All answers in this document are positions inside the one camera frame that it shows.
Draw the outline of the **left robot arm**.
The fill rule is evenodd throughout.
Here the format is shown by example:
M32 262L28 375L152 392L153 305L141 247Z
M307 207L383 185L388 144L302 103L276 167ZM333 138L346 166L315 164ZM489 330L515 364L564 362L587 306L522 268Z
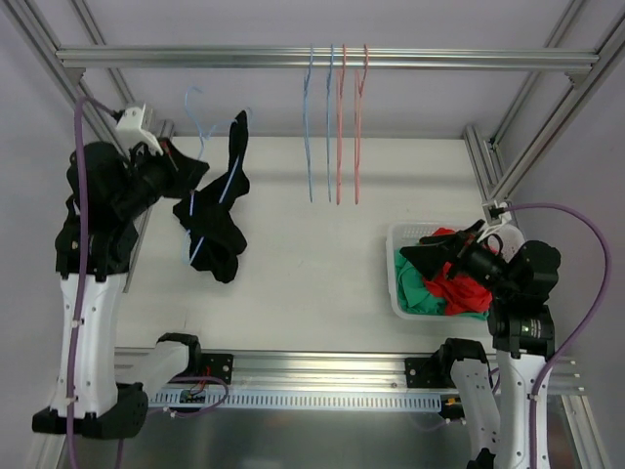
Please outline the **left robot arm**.
M169 332L129 371L114 370L118 311L139 240L136 221L159 199L190 194L209 166L168 138L158 139L155 150L137 144L128 157L110 143L93 142L69 161L71 194L55 240L63 299L60 375L31 428L94 440L133 438L161 388L174 378L194 381L203 369L198 337Z

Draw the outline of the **red tank top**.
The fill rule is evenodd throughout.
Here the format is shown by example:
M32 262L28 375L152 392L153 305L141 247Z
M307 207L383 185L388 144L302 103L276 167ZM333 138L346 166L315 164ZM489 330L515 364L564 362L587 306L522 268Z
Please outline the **red tank top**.
M451 267L447 262L434 279L422 277L427 290L423 302L425 314L486 320L492 301L491 293L464 274L449 278Z

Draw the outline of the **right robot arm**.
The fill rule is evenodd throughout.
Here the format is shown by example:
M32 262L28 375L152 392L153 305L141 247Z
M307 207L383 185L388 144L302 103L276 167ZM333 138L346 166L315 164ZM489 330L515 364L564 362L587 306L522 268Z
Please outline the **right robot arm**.
M547 468L548 361L556 351L547 306L559 280L560 252L530 240L511 259L479 240L472 226L425 236L401 255L426 279L449 273L474 280L492 295L487 324L499 367L500 394L490 388L490 365L478 341L448 338L417 369L421 379L455 388L469 430L470 468Z

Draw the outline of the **black tank top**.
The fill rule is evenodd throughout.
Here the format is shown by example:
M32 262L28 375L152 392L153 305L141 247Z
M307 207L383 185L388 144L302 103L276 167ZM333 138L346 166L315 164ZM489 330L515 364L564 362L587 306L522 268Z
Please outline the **black tank top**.
M230 211L250 191L243 169L248 139L248 112L243 110L230 124L226 172L173 207L187 235L186 260L195 270L211 273L220 283L235 279L238 256L247 248L247 240Z

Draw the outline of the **pink hanger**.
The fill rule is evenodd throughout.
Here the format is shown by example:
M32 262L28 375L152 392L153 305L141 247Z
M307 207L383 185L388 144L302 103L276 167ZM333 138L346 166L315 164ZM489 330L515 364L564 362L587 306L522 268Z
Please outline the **pink hanger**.
M342 163L343 163L343 100L345 88L345 73L347 65L347 48L343 44L341 48L341 67L336 79L336 205L342 199Z
M360 201L360 161L362 139L362 100L368 74L369 48L363 45L363 67L354 71L354 204Z

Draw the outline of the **green tank top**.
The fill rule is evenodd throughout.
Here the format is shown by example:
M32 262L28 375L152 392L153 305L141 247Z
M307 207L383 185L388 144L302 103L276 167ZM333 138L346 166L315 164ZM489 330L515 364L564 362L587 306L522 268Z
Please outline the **green tank top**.
M409 315L425 314L423 305L427 290L422 275L399 253L395 251L396 290L400 308Z

